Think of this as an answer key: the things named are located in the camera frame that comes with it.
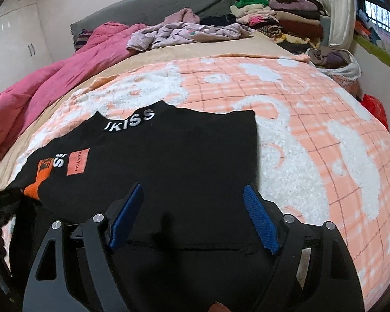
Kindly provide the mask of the orange white plush blanket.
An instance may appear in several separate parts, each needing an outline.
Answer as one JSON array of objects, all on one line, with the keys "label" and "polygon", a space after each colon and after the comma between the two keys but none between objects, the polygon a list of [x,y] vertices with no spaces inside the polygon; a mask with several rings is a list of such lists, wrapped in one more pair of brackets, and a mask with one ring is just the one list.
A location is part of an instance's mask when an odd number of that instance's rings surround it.
[{"label": "orange white plush blanket", "polygon": [[260,189],[307,223],[338,224],[372,310],[390,294],[390,133],[305,56],[129,58],[50,106],[0,164],[3,185],[29,155],[100,111],[121,119],[158,100],[212,113],[251,109]]}]

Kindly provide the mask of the pink quilt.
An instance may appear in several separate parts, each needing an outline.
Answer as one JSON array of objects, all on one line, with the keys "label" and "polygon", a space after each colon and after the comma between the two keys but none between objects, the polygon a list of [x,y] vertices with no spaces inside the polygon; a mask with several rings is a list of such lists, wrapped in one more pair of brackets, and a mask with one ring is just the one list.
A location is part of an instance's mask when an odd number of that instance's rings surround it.
[{"label": "pink quilt", "polygon": [[134,55],[127,49],[133,33],[146,26],[107,22],[70,57],[24,77],[0,93],[0,160],[47,107],[77,85]]}]

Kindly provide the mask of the red plastic bag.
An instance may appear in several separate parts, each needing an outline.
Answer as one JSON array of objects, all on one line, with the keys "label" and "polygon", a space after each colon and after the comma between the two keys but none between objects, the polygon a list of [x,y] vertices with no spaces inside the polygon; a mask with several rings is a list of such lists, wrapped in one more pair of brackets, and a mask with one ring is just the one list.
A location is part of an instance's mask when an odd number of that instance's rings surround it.
[{"label": "red plastic bag", "polygon": [[361,105],[389,130],[384,105],[376,97],[365,94],[361,100]]}]

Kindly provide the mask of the beige bed sheet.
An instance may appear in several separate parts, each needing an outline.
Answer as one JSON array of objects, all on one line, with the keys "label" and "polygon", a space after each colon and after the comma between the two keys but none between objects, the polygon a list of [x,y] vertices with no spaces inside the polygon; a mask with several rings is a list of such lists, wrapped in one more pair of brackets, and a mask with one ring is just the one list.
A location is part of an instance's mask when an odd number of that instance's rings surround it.
[{"label": "beige bed sheet", "polygon": [[298,59],[260,33],[225,42],[182,44],[127,58],[79,84],[52,103],[16,140],[0,162],[0,190],[5,189],[37,149],[63,136],[100,112],[123,119],[157,101],[181,106],[199,103],[202,82],[218,77],[217,57]]}]

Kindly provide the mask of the stack of folded clothes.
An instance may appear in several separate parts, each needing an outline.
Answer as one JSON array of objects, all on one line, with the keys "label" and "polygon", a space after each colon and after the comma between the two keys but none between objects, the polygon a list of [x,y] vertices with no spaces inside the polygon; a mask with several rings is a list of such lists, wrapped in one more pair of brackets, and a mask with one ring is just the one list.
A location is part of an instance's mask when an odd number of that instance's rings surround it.
[{"label": "stack of folded clothes", "polygon": [[236,0],[230,13],[293,54],[319,49],[329,40],[330,16],[317,0]]}]

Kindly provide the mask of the lilac crumpled clothes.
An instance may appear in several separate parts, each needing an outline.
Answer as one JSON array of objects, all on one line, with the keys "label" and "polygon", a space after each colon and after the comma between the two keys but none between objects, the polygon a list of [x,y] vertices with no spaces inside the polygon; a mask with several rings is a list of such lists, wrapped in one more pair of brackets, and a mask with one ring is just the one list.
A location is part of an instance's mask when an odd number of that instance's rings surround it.
[{"label": "lilac crumpled clothes", "polygon": [[200,23],[159,23],[133,33],[127,43],[130,51],[144,52],[181,44],[222,42],[250,37],[252,30],[242,24],[201,25]]}]

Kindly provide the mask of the white wardrobe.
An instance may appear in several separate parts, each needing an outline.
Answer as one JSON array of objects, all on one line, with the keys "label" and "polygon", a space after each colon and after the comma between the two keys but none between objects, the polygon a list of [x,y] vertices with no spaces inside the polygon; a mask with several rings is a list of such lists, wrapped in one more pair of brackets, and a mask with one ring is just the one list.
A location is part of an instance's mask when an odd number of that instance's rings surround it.
[{"label": "white wardrobe", "polygon": [[52,63],[37,0],[5,0],[0,7],[0,92]]}]

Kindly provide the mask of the white curtain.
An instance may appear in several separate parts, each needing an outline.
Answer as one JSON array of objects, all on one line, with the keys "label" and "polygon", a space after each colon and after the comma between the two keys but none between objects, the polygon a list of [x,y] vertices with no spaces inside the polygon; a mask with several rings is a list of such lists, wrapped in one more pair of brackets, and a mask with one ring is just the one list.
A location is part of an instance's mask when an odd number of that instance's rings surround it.
[{"label": "white curtain", "polygon": [[330,16],[328,45],[336,49],[348,49],[354,36],[356,7],[354,0],[321,0]]}]

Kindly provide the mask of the black IKISS sweater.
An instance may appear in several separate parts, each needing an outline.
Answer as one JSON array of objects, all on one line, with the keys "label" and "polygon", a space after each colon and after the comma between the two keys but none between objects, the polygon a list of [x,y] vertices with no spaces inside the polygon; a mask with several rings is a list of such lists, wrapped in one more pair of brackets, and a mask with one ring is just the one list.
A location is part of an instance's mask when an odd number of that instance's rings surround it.
[{"label": "black IKISS sweater", "polygon": [[251,110],[214,114],[159,101],[125,120],[96,113],[34,151],[11,183],[27,196],[10,242],[15,280],[26,283],[53,221],[83,223],[139,183],[143,205],[113,254],[137,309],[207,311],[220,302],[252,310],[268,272],[243,201],[257,150]]}]

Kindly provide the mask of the striped pillow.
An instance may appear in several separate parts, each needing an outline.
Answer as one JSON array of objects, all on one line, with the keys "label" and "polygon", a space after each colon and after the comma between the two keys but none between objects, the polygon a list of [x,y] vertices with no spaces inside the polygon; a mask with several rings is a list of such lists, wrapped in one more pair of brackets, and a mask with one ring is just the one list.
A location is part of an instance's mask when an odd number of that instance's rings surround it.
[{"label": "striped pillow", "polygon": [[74,49],[79,51],[89,40],[92,35],[91,30],[83,29],[75,38],[74,38]]}]

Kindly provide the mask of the white bag with clothes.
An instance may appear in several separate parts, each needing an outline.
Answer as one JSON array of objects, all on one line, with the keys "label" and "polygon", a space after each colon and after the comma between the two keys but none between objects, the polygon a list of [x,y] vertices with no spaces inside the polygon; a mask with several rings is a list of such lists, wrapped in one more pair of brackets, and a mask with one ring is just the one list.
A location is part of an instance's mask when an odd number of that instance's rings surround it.
[{"label": "white bag with clothes", "polygon": [[361,67],[355,57],[345,49],[320,47],[306,51],[311,63],[328,76],[342,76],[351,80],[361,77]]}]

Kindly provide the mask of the grey headboard cover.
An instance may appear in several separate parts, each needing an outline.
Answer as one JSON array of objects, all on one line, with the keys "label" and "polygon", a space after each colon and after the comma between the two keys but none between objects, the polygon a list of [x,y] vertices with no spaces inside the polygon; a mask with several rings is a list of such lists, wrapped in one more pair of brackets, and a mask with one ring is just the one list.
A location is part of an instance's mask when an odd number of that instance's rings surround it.
[{"label": "grey headboard cover", "polygon": [[191,8],[200,18],[223,16],[230,12],[230,6],[234,2],[235,0],[122,0],[72,24],[71,33],[73,40],[78,40],[81,31],[95,30],[109,21],[124,25],[155,25],[184,7]]}]

